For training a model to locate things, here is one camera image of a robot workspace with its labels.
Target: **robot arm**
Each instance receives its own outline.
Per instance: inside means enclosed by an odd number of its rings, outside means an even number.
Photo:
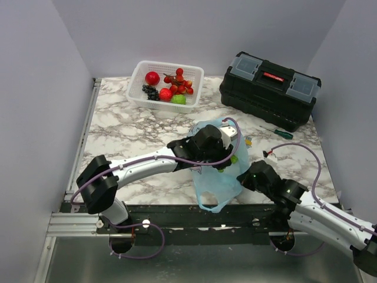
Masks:
[[[143,156],[112,161],[103,155],[95,157],[77,179],[88,213],[100,213],[115,225],[123,223],[128,219],[128,212],[115,198],[118,189],[148,176],[203,163],[217,169],[230,166],[231,141],[235,138],[237,127],[228,123],[219,128],[207,125],[192,137],[171,141],[166,147]]]
[[[377,225],[315,198],[294,180],[281,179],[263,160],[252,163],[237,180],[246,189],[263,193],[277,205],[273,221],[337,247],[353,257],[358,268],[377,277]]]

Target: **marble surface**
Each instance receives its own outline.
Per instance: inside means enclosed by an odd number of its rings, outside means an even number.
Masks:
[[[182,139],[198,121],[224,116],[236,119],[244,136],[253,138],[253,145],[248,149],[250,162],[261,159],[262,150],[287,142],[259,127],[274,128],[274,125],[222,105],[219,92],[222,78],[204,79],[199,105],[190,114],[137,107],[125,97],[129,81],[129,78],[102,79],[79,172],[97,155],[104,154],[108,160],[114,160],[146,154],[160,149],[172,140]],[[294,133],[292,141],[309,146],[319,156],[323,170],[316,192],[322,199],[337,203],[313,121],[300,127]],[[275,169],[281,177],[311,186],[317,174],[317,164],[309,152],[297,146],[289,146],[277,149],[275,153],[278,159]],[[119,190],[117,197],[127,204],[197,203],[189,170],[164,173],[133,182]],[[215,204],[216,200],[212,196],[206,196],[204,203]],[[270,200],[262,194],[245,189],[231,203],[270,203]]]

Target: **blue plastic bag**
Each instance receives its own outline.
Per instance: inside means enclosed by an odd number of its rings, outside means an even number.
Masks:
[[[221,127],[223,120],[224,118],[211,121],[201,121],[190,130],[188,136],[193,136],[208,124],[214,125],[215,127]],[[228,122],[229,125],[234,125],[232,121],[228,120]],[[193,172],[196,198],[200,208],[213,213],[219,213],[224,206],[241,193],[242,186],[237,181],[236,177],[249,168],[249,155],[247,153],[244,137],[241,133],[239,133],[239,138],[241,139],[240,145],[234,154],[238,158],[238,161],[225,168],[223,172],[220,173],[217,169],[211,166],[202,166],[201,168],[191,170]],[[232,141],[233,147],[236,146],[236,143],[237,139]],[[208,208],[202,204],[200,196],[205,192],[209,192],[215,196],[218,203],[217,206]]]

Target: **black mount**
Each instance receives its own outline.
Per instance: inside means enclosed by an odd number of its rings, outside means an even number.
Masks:
[[[272,222],[276,205],[227,205],[219,213],[200,209],[198,205],[127,205],[130,218],[120,226],[142,223],[148,219],[158,225],[164,232],[166,245],[232,245],[251,243],[269,245],[269,232],[286,232],[285,228]],[[71,204],[63,203],[62,213],[70,213]],[[81,206],[80,213],[87,212]],[[161,235],[153,227],[136,227],[134,237],[117,238],[111,234],[131,234],[132,229],[117,229],[106,222],[97,229],[98,234],[110,236],[115,252],[123,253],[134,246],[160,246]],[[198,228],[209,227],[203,231]]]
[[[111,162],[106,160],[104,155],[99,155],[89,163],[85,170],[77,178],[76,183],[81,187],[94,176],[110,168]],[[81,196],[89,214],[97,214],[108,209],[115,199],[118,189],[118,177],[112,173],[98,178],[92,184],[88,185],[82,192]]]
[[[372,236],[370,240],[365,239],[366,246],[360,251],[351,246],[353,263],[362,271],[371,276],[377,277],[377,237]]]
[[[118,226],[126,226],[134,224],[134,219],[131,217],[130,212],[128,210],[128,207],[123,202],[123,205],[127,209],[128,212],[128,218],[119,223]],[[128,252],[133,246],[135,242],[135,235],[134,235],[134,229],[132,228],[126,228],[126,229],[120,229],[115,228],[111,225],[110,221],[106,218],[100,215],[100,219],[103,223],[102,228],[97,228],[97,233],[99,234],[131,234],[131,237],[124,238],[124,237],[109,237],[108,244],[111,247],[111,249],[116,252],[117,254],[124,254]]]
[[[273,220],[275,225],[289,227],[287,220],[307,188],[294,181],[281,179],[271,165],[261,160],[253,162],[249,169],[237,177],[237,180],[246,189],[257,191],[276,204]]]
[[[232,145],[227,149],[224,148],[221,131],[213,125],[201,128],[192,137],[171,141],[167,147],[177,157],[197,162],[217,162],[227,157],[233,150]],[[232,165],[232,162],[228,160],[214,167],[216,169],[224,169],[230,165]],[[193,166],[188,163],[178,162],[176,171],[190,167]]]

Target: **screwdriver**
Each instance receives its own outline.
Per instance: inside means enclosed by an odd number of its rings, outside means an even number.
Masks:
[[[259,127],[264,128],[264,129],[266,129],[268,131],[272,131],[274,134],[276,134],[276,135],[278,135],[280,137],[283,137],[286,140],[293,139],[293,135],[290,134],[290,133],[287,133],[286,131],[272,130],[272,129],[265,128],[263,126],[259,126]]]

